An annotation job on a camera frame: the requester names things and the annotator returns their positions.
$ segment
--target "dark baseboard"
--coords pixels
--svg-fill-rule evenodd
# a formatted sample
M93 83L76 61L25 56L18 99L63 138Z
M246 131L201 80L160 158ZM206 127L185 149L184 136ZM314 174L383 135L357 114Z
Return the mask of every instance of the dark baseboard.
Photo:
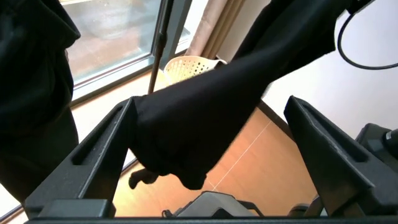
M289 125L275 113L264 101L257 106L272 122L274 122L291 140L294 141Z

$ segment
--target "black cable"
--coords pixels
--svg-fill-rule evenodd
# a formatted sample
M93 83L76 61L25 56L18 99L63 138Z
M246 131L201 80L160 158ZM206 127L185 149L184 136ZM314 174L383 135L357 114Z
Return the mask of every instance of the black cable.
M353 19L353 17L356 15L356 13L352 13L351 15L349 15L349 17L347 18L347 20L344 22L343 26L340 29L340 32L338 34L337 37L337 49L338 52L340 53L341 57L350 65L357 67L357 68L362 68L362 69L366 69L366 70L383 70L383 69L389 69L389 68L395 68L398 67L398 63L392 64L392 65L384 65L384 66L366 66L366 65L360 65L358 63L353 62L351 59L349 59L347 57L347 55L344 54L343 49L341 48L341 40L343 38L343 33L344 30L346 29L347 25L349 24L349 22Z

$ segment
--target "curtain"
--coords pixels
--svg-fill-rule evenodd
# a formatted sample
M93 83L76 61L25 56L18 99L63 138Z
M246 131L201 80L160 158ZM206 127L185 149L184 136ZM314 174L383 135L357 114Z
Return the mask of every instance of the curtain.
M245 0L209 0L185 55L214 59Z

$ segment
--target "black garment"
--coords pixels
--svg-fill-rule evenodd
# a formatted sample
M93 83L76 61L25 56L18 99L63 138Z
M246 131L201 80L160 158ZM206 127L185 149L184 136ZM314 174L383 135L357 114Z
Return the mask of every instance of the black garment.
M188 189L200 189L267 85L333 50L331 30L348 4L273 0L229 65L134 97L138 121L130 148L149 175L175 174Z
M79 36L58 0L0 1L0 182L20 202L78 143L65 49Z

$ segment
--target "laundry basket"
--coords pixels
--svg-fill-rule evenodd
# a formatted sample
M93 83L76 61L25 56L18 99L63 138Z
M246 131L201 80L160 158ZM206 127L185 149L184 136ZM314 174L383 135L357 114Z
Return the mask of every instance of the laundry basket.
M171 85L212 70L219 63L226 64L224 60L210 60L199 56L181 56L170 60L163 73Z

